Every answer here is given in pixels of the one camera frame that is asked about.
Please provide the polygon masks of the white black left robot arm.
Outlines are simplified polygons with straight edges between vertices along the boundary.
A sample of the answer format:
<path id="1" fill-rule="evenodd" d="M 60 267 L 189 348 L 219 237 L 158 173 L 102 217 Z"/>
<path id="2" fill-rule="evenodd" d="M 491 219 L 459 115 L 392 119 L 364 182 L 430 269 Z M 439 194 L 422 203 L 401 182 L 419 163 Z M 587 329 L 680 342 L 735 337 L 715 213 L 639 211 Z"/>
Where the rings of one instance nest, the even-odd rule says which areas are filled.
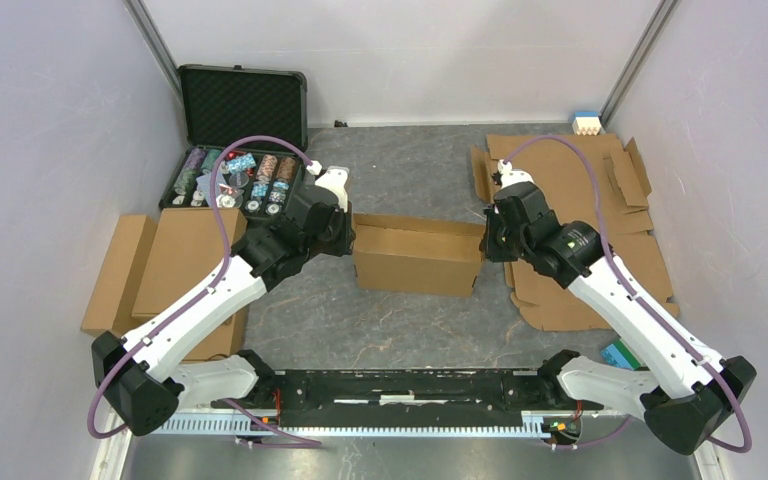
<path id="1" fill-rule="evenodd" d="M 351 203 L 335 173 L 301 187 L 284 211 L 246 229 L 227 244 L 220 263 L 153 320 L 118 337 L 110 331 L 91 345 L 97 392 L 87 416 L 91 436 L 98 404 L 106 400 L 135 436 L 162 426 L 179 409 L 216 400 L 266 405 L 273 379 L 241 355 L 185 364 L 185 357 L 232 314 L 298 274 L 319 254 L 349 254 Z"/>

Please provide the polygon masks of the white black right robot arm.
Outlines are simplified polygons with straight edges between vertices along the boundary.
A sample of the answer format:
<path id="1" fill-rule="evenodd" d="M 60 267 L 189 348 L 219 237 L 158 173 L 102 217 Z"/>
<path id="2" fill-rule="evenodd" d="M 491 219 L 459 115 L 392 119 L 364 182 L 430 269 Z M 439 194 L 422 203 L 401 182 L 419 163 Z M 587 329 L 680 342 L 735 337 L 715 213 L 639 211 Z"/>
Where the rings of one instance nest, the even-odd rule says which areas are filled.
<path id="1" fill-rule="evenodd" d="M 601 226 L 561 223 L 525 176 L 504 179 L 486 210 L 481 251 L 491 262 L 522 260 L 593 311 L 637 353 L 627 370 L 563 350 L 538 370 L 551 408 L 601 404 L 645 422 L 671 450 L 690 455 L 709 441 L 747 453 L 753 439 L 741 401 L 757 376 L 742 356 L 723 357 L 660 305 L 613 250 Z"/>

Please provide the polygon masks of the lower flat cardboard sheet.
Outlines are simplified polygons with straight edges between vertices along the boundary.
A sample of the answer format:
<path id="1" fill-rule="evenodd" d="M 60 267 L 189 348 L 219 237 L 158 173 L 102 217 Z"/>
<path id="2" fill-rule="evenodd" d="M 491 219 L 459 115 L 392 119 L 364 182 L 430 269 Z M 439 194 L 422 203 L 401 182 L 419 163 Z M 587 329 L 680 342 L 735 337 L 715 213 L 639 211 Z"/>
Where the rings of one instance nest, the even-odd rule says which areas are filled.
<path id="1" fill-rule="evenodd" d="M 616 135 L 488 135 L 487 147 L 474 147 L 471 162 L 478 197 L 489 203 L 499 187 L 492 179 L 498 162 L 510 158 L 529 173 L 562 223 L 580 220 L 592 227 L 602 216 L 607 238 L 625 266 L 671 315 L 673 288 L 653 235 L 648 196 L 651 185 L 636 145 Z M 511 301 L 532 327 L 550 332 L 605 329 L 607 323 L 584 302 L 538 275 L 524 261 L 505 267 Z"/>

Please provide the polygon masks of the white blue toy block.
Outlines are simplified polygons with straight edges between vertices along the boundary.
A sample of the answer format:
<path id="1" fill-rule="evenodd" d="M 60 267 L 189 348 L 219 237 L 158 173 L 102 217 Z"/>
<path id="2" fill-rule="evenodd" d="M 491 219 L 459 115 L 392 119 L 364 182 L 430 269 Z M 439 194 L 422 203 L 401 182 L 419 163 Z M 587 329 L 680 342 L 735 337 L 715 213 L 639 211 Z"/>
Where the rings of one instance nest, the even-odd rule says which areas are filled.
<path id="1" fill-rule="evenodd" d="M 596 111 L 577 111 L 572 116 L 572 130 L 579 136 L 596 136 L 604 133 L 600 113 Z"/>

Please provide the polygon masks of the black poker chip case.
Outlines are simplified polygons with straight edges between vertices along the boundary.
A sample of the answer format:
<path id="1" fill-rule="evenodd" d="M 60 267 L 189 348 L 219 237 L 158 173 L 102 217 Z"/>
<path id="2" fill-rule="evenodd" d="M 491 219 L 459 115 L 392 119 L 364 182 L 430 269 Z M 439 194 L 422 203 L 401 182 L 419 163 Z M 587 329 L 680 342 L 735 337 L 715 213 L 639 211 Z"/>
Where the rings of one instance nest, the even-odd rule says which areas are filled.
<path id="1" fill-rule="evenodd" d="M 197 184 L 187 183 L 185 170 L 204 174 L 187 161 L 190 152 L 222 151 L 240 138 L 271 136 L 300 151 L 309 145 L 306 76 L 298 71 L 184 65 L 178 69 L 189 142 L 159 207 L 188 208 Z"/>

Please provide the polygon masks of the blue green striped block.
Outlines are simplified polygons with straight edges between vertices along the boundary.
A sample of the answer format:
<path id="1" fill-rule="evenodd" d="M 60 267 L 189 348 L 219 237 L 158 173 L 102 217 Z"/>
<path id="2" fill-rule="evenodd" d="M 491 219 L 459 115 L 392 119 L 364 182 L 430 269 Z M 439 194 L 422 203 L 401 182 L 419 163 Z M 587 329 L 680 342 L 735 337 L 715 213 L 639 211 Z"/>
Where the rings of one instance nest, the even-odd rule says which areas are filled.
<path id="1" fill-rule="evenodd" d="M 644 363 L 622 339 L 616 339 L 608 344 L 600 354 L 606 364 L 617 368 L 635 371 L 644 366 Z"/>

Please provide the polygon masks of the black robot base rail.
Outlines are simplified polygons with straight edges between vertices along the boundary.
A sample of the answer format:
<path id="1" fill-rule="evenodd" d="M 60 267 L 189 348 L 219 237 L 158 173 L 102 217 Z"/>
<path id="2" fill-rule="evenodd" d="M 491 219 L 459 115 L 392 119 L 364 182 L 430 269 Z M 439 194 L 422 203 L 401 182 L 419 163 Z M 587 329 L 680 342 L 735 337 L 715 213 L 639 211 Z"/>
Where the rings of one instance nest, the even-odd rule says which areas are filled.
<path id="1" fill-rule="evenodd" d="M 284 370 L 237 404 L 282 427 L 514 427 L 521 414 L 580 403 L 534 369 Z"/>

